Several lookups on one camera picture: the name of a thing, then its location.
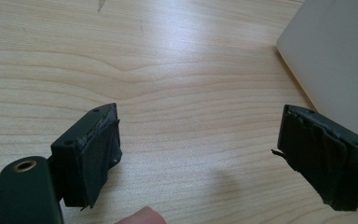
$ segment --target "black plastic part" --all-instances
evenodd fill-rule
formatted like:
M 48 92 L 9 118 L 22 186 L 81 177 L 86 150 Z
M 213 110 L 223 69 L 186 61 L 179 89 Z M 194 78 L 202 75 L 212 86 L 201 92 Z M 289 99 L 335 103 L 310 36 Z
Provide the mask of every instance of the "black plastic part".
M 0 224 L 6 223 L 63 223 L 45 158 L 23 158 L 2 170 Z
M 116 104 L 92 109 L 52 145 L 66 206 L 92 208 L 110 168 L 121 160 Z
M 278 149 L 324 203 L 337 211 L 358 207 L 358 135 L 306 108 L 286 105 Z
M 57 202 L 63 197 L 63 186 L 65 183 L 65 173 L 57 170 L 53 160 L 53 156 L 48 158 L 48 167 L 50 168 L 51 180 L 53 182 L 54 192 L 56 194 Z

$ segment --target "finger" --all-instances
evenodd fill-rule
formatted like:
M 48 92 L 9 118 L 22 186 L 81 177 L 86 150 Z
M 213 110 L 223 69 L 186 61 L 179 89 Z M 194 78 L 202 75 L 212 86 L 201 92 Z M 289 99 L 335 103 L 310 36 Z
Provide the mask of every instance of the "finger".
M 167 222 L 159 213 L 147 206 L 117 224 L 167 224 Z

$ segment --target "wood grain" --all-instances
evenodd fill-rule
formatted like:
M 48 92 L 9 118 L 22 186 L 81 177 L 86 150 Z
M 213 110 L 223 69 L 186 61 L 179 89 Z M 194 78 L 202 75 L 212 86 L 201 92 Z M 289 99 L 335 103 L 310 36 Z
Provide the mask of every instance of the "wood grain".
M 0 171 L 116 102 L 122 162 L 93 209 L 62 205 L 67 223 L 145 205 L 169 223 L 358 223 L 269 151 L 283 105 L 312 107 L 275 48 L 299 7 L 0 1 Z

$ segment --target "metal grommet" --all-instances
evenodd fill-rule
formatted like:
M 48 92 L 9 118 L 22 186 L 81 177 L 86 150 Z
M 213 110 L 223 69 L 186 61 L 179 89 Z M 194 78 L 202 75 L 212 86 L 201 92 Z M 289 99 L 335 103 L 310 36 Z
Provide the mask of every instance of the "metal grommet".
M 14 166 L 14 172 L 21 173 L 31 170 L 36 166 L 36 161 L 22 161 Z

